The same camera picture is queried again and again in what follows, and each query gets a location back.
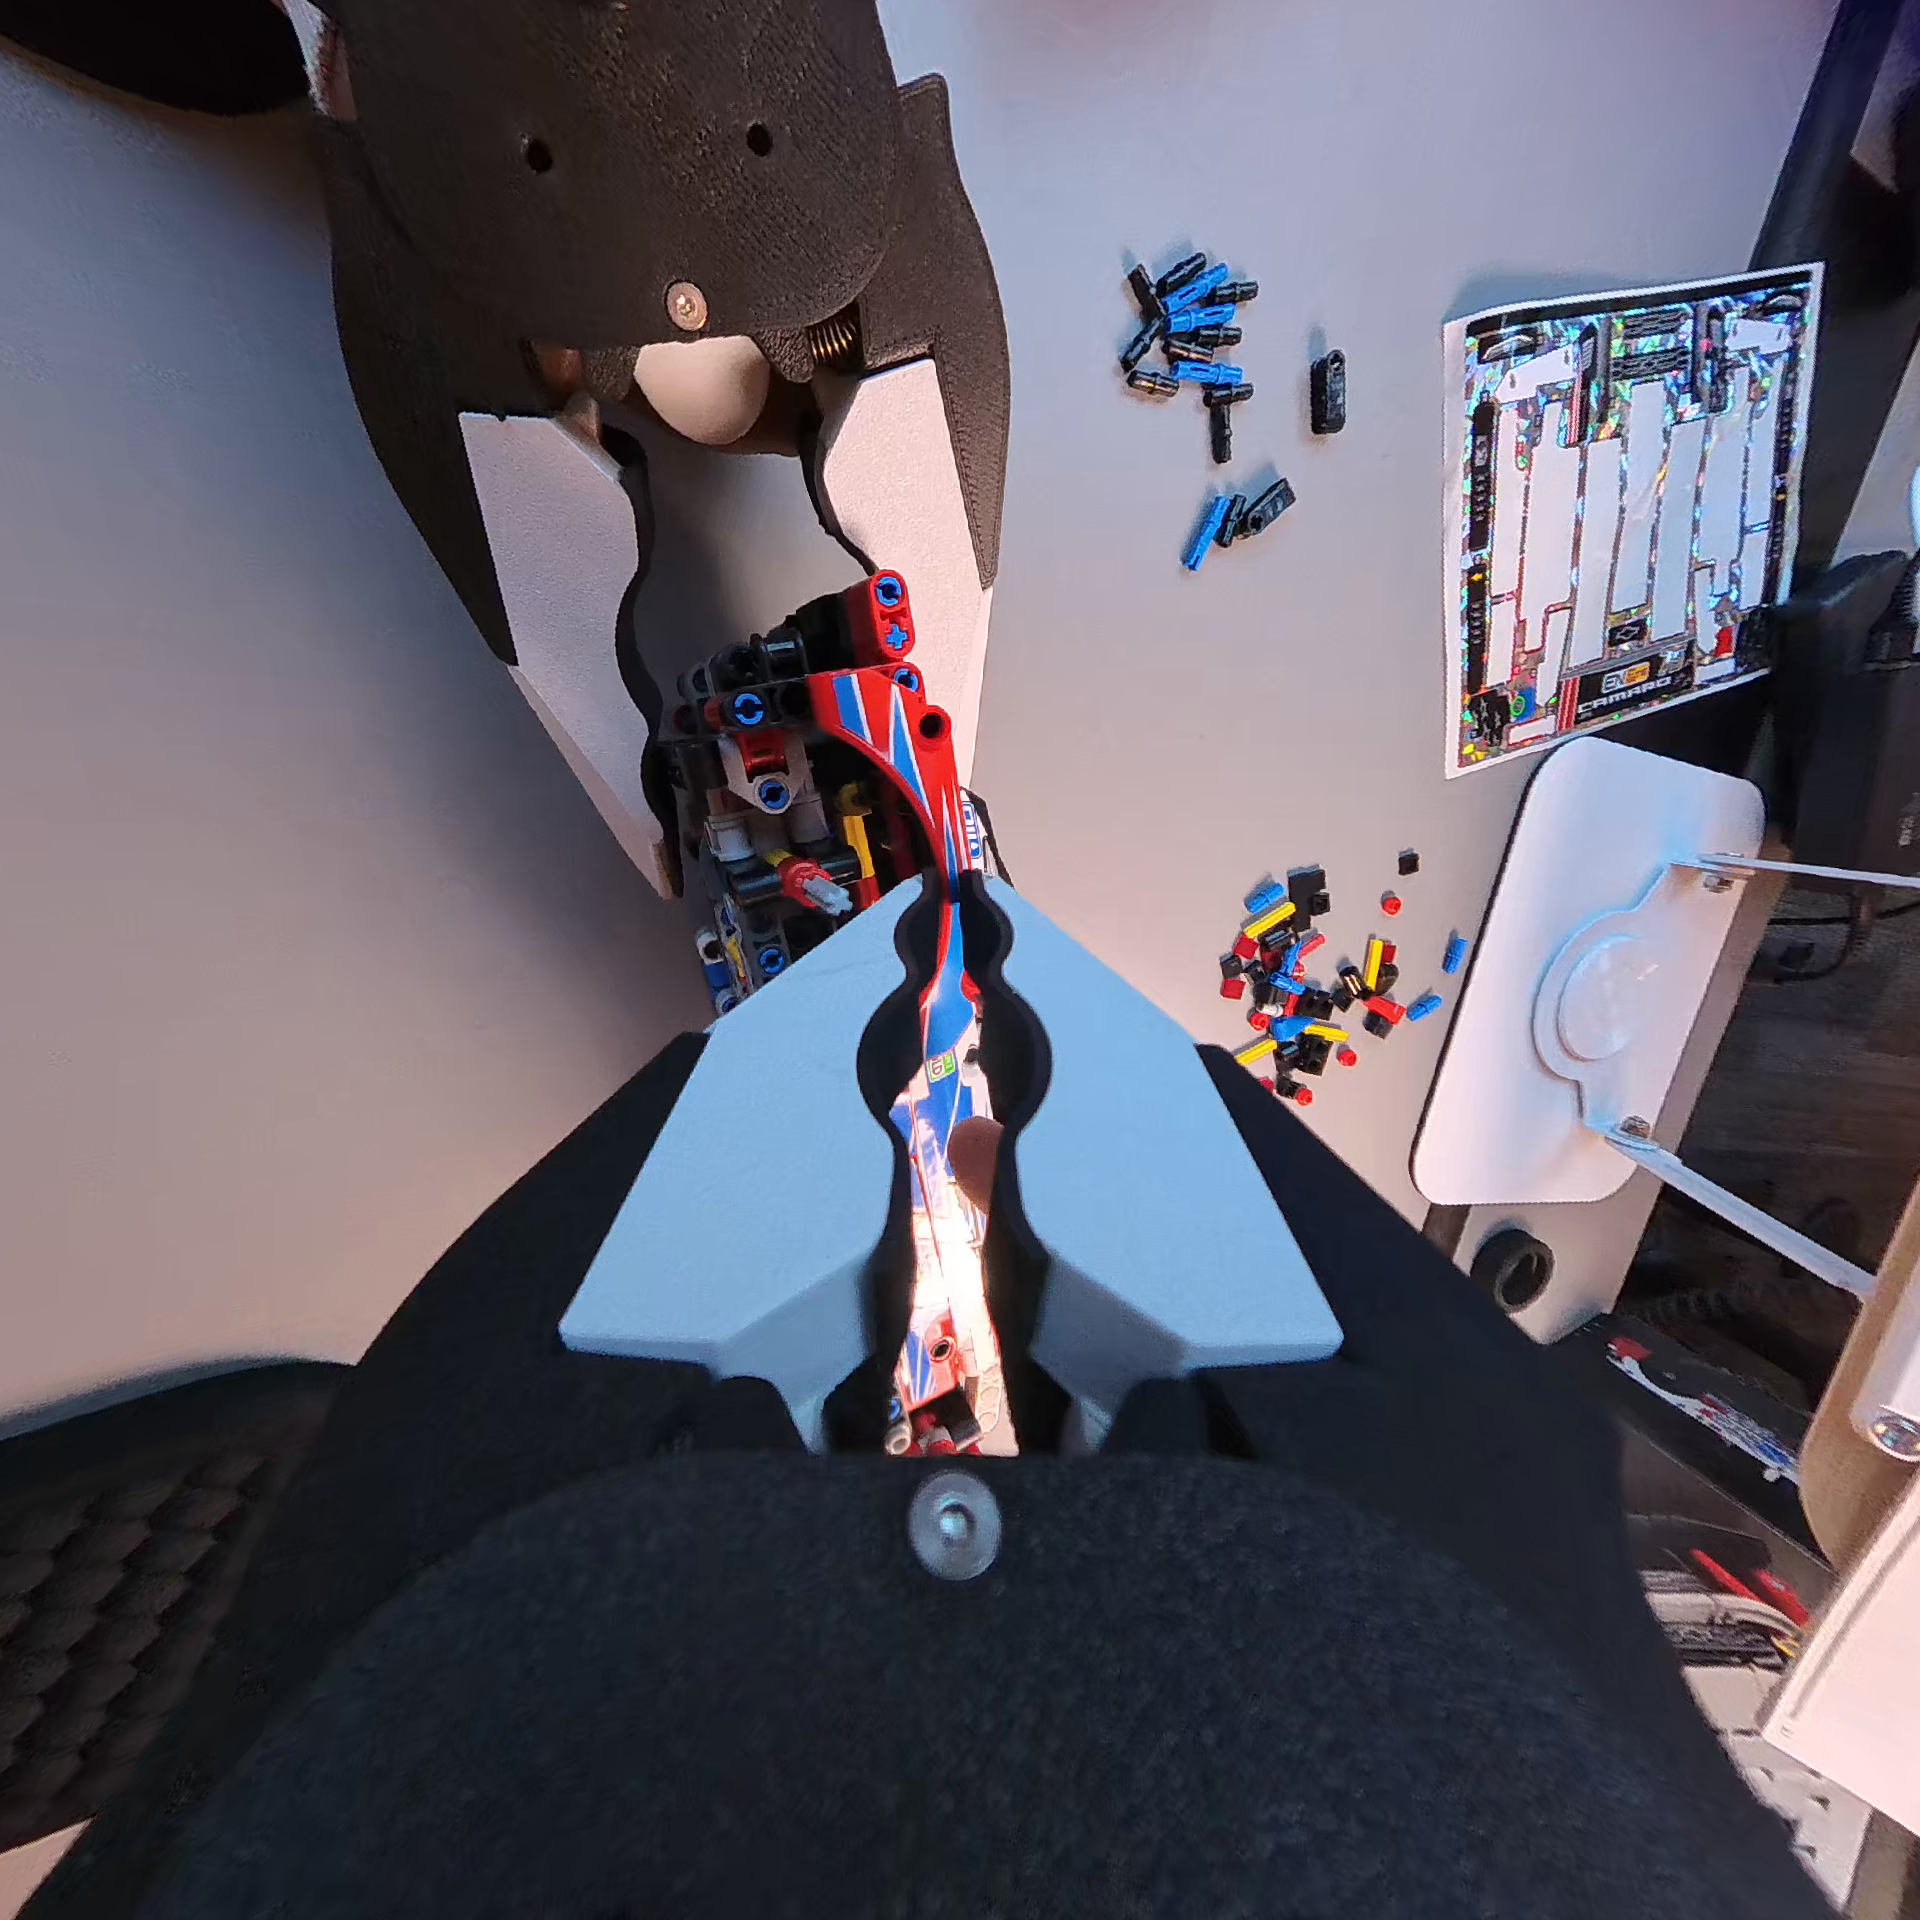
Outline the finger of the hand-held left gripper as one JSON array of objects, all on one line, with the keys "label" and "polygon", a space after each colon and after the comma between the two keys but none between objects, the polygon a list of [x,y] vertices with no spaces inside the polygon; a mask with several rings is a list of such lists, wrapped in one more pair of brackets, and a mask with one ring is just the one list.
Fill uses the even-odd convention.
[{"label": "finger of the hand-held left gripper", "polygon": [[950,723],[950,771],[976,787],[991,589],[946,433],[940,366],[817,369],[817,512],[868,563],[907,572],[912,663]]},{"label": "finger of the hand-held left gripper", "polygon": [[632,871],[677,901],[668,828],[645,797],[652,718],[617,663],[621,601],[645,572],[621,462],[596,441],[596,408],[556,416],[457,414],[457,441],[516,632],[507,676]]}]

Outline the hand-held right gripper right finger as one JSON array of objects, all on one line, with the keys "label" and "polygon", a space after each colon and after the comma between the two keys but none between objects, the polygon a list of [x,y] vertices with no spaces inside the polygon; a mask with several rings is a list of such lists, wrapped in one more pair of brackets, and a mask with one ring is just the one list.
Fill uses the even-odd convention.
[{"label": "hand-held right gripper right finger", "polygon": [[968,885],[968,966],[1018,1456],[1095,1456],[1141,1381],[1332,1357],[1332,1298],[1195,1042],[1010,879]]}]

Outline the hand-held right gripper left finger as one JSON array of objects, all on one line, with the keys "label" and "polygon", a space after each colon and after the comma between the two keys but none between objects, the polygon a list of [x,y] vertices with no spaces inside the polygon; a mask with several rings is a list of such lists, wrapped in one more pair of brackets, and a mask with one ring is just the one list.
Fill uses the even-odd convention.
[{"label": "hand-held right gripper left finger", "polygon": [[934,879],[890,885],[844,935],[702,1034],[581,1292],[560,1343],[770,1381],[804,1443],[871,1333],[896,1127],[861,1085],[861,1042],[907,986],[896,922]]}]

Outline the lego race car model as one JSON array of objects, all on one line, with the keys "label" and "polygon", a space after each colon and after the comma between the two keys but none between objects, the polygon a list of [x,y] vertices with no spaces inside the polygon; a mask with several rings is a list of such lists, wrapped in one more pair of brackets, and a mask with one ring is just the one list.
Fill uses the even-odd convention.
[{"label": "lego race car model", "polygon": [[[683,885],[708,901],[694,960],[719,1012],[868,915],[844,892],[853,854],[833,828],[813,771],[817,730],[804,676],[817,667],[917,676],[907,572],[871,567],[868,583],[791,606],[778,629],[683,667],[663,740],[652,749],[652,779],[663,806],[677,806]],[[986,1438],[1012,1430],[978,1277],[986,1219],[946,1167],[946,1134],[968,1116],[991,1116],[978,1020],[961,1077],[934,1081],[917,1063],[890,1100],[912,1159],[912,1321],[890,1357],[886,1456],[986,1456]]]}]

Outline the red curved lego fender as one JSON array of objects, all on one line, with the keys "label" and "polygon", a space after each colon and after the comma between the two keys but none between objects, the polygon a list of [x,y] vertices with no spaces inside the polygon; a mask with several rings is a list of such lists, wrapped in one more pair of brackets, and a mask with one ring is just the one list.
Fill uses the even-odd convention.
[{"label": "red curved lego fender", "polygon": [[813,771],[822,787],[833,828],[853,854],[853,907],[934,871],[940,935],[934,983],[917,992],[924,1081],[968,1067],[978,992],[968,983],[961,879],[978,863],[976,815],[950,771],[950,723],[924,703],[912,667],[817,667]]}]

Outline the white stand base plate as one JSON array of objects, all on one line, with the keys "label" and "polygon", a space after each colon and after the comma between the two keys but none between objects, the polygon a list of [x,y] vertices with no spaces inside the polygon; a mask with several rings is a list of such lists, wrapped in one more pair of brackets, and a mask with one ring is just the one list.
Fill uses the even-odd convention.
[{"label": "white stand base plate", "polygon": [[1767,788],[1570,736],[1526,779],[1448,1055],[1415,1134],[1426,1206],[1597,1206],[1626,1167],[1858,1298],[1813,1414],[1808,1521],[1837,1566],[1767,1736],[1913,1833],[1920,1821],[1920,1298],[1913,1209],[1858,1269],[1657,1145],[1660,1092],[1751,879],[1913,885],[1767,861]]}]

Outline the pile of small lego pieces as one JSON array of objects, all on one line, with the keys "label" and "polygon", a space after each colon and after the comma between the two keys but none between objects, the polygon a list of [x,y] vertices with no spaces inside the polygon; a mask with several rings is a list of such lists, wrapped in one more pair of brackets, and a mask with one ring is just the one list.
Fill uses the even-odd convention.
[{"label": "pile of small lego pieces", "polygon": [[1400,843],[1381,885],[1332,885],[1320,861],[1251,879],[1216,954],[1216,992],[1243,1020],[1239,1067],[1310,1107],[1326,1081],[1455,1012],[1471,936],[1426,922],[1426,843]]}]

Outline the pile of lego pins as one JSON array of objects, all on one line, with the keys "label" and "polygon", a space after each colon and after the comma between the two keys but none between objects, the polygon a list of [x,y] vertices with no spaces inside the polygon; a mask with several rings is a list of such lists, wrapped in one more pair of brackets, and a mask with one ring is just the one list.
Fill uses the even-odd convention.
[{"label": "pile of lego pins", "polygon": [[1239,346],[1258,276],[1239,276],[1225,258],[1188,248],[1160,269],[1138,258],[1125,269],[1125,291],[1138,305],[1138,332],[1115,354],[1125,384],[1153,408],[1188,389],[1212,425],[1212,464],[1233,464],[1239,408],[1251,408],[1251,369],[1239,366]]}]

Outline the black lego tyre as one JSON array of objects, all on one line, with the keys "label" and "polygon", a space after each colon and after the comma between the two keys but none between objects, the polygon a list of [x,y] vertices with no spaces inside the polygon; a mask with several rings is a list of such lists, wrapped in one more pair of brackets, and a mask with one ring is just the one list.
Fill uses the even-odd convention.
[{"label": "black lego tyre", "polygon": [[1510,1224],[1471,1251],[1464,1277],[1516,1321],[1552,1282],[1552,1251]]}]

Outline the person's left hand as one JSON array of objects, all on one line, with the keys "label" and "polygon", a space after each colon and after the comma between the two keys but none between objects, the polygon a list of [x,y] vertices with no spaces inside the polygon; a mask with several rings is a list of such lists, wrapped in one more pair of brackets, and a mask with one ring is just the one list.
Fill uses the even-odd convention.
[{"label": "person's left hand", "polygon": [[770,380],[770,356],[750,336],[617,354],[530,336],[522,354],[548,408],[600,446],[663,425],[683,446],[799,452],[791,389]]}]

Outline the holographic sticker sheet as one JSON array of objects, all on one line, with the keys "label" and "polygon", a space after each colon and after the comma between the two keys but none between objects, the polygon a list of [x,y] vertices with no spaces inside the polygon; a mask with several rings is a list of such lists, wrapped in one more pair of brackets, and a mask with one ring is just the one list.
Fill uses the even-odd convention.
[{"label": "holographic sticker sheet", "polygon": [[1448,354],[1448,779],[1767,679],[1826,263],[1490,305]]}]

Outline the black mesh pad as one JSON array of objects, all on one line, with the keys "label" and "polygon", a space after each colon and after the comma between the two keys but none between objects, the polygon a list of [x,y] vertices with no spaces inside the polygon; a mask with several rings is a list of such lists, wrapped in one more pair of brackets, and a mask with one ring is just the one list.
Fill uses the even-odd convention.
[{"label": "black mesh pad", "polygon": [[0,1443],[0,1843],[92,1821],[191,1695],[339,1357],[174,1381]]}]

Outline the black power adapter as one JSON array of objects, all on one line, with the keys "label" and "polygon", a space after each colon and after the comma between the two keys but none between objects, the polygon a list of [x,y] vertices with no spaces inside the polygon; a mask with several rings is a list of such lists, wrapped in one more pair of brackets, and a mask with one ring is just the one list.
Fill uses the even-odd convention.
[{"label": "black power adapter", "polygon": [[1784,839],[1808,863],[1920,871],[1913,552],[1850,552],[1784,601]]}]

